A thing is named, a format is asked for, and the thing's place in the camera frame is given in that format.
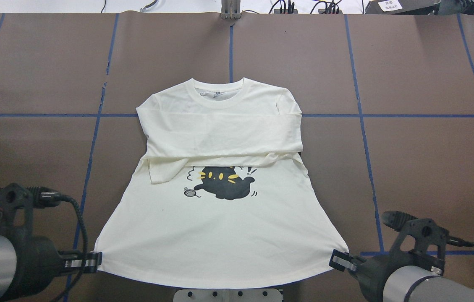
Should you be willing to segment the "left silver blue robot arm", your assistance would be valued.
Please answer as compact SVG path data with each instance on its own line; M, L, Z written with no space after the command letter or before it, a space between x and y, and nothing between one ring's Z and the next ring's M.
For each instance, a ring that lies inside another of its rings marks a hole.
M15 247L0 235L0 302L39 294L59 276L96 273L101 264L101 252L59 251L41 236Z

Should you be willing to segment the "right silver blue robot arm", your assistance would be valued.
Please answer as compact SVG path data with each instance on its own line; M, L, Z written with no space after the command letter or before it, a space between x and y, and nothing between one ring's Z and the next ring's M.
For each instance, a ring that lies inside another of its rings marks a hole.
M390 252L366 259L334 250L329 266L347 270L368 302L474 302L474 289L429 269L413 253Z

